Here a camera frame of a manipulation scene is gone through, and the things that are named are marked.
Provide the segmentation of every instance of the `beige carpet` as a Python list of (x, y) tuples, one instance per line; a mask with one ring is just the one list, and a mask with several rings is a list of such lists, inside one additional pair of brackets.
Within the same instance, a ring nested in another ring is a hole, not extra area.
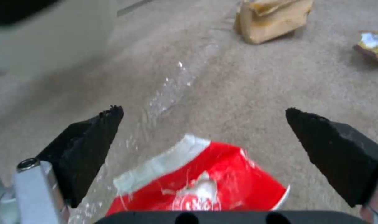
[(73, 222), (104, 215), (111, 179), (185, 133), (242, 146), (292, 191), (285, 209), (356, 214), (308, 161), (284, 110), (348, 123), (378, 143), (378, 65), (352, 50), (378, 0), (316, 0), (308, 25), (259, 46), (231, 27), (237, 0), (154, 0), (123, 16), (104, 54), (55, 75), (0, 75), (0, 176), (68, 124), (109, 105), (125, 117)]

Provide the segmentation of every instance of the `snack wrapper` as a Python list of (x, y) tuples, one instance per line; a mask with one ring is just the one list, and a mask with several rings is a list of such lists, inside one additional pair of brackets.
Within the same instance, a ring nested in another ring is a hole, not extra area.
[(378, 61), (378, 32), (361, 31), (362, 39), (354, 49)]
[(113, 183), (118, 196), (107, 215), (128, 210), (274, 210), (290, 192), (244, 149), (193, 135)]

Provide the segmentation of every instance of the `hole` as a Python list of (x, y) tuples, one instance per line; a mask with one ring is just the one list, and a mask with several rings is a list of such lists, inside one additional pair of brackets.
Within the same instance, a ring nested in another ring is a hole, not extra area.
[(282, 214), (277, 212), (269, 213), (266, 216), (267, 224), (290, 224), (290, 221)]
[(193, 213), (185, 212), (176, 217), (175, 224), (198, 224), (198, 218)]

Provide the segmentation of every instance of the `trash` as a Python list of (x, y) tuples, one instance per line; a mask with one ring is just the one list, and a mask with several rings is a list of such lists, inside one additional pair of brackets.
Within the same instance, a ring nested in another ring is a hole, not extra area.
[(249, 44), (261, 44), (304, 26), (313, 0), (244, 0), (234, 30)]
[(378, 32), (361, 31), (362, 39), (353, 48), (378, 61)]
[(127, 210), (275, 210), (285, 188), (237, 146), (186, 135), (113, 181), (107, 215)]

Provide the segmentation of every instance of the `crumpled cardboard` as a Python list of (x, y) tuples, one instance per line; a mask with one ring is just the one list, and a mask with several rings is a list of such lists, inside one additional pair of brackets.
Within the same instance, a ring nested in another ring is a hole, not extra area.
[(362, 39), (353, 48), (378, 61), (378, 32), (361, 31)]
[(304, 26), (313, 0), (244, 0), (234, 30), (249, 44), (261, 44)]

